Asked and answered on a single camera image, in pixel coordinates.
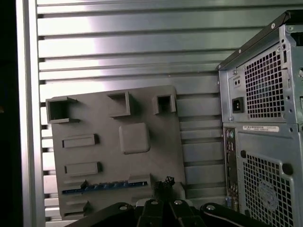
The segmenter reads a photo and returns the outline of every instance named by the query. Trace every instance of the computer tower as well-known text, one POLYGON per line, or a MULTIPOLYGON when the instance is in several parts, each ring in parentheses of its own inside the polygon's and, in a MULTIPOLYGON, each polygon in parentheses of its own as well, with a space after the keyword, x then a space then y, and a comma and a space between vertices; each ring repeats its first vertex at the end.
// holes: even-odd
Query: computer tower
POLYGON ((303 10, 217 68, 227 205, 274 227, 303 226, 303 10))

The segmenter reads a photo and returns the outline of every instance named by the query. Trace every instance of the ribbed metal surface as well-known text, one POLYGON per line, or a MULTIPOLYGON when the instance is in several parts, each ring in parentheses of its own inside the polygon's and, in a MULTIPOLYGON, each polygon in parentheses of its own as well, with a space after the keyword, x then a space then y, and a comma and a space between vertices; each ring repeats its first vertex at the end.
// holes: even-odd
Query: ribbed metal surface
MULTIPOLYGON (((173 85, 187 197, 224 203, 216 65, 302 0, 37 0, 40 101, 53 96, 173 85)), ((47 227, 63 227, 51 126, 42 107, 47 227)))

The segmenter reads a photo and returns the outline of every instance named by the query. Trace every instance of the barcode sticker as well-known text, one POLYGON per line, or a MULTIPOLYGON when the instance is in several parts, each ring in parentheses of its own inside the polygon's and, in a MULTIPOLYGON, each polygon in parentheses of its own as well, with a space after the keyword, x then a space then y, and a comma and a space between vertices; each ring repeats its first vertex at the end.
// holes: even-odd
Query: barcode sticker
POLYGON ((278 126, 243 126, 243 130, 279 132, 280 128, 278 126))

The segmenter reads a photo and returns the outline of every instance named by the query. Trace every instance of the gray plastic board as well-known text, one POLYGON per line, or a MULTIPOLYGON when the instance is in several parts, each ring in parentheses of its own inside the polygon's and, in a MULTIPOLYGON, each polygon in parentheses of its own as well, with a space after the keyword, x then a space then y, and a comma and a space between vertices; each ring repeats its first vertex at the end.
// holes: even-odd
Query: gray plastic board
POLYGON ((46 101, 63 219, 150 198, 166 176, 184 194, 175 99, 174 87, 160 86, 46 101))

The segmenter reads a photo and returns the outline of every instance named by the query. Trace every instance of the mesh vent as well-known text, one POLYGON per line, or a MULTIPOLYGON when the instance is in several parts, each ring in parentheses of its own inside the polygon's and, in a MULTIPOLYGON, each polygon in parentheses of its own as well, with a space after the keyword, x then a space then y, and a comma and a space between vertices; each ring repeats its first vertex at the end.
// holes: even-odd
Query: mesh vent
POLYGON ((251 217, 274 227, 293 227, 290 183, 279 165, 247 155, 244 162, 246 207, 251 217))
POLYGON ((280 55, 271 52, 248 65, 244 73, 250 117, 281 117, 285 108, 280 55))

